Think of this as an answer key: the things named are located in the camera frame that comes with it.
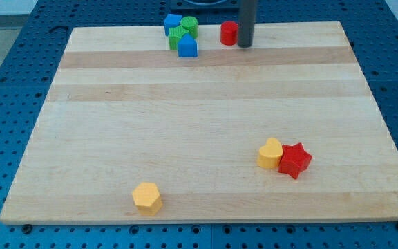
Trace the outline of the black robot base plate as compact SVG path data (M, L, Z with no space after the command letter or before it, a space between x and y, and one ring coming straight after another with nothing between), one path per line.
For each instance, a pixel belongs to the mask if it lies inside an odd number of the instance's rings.
M239 0L168 0L171 10L238 9Z

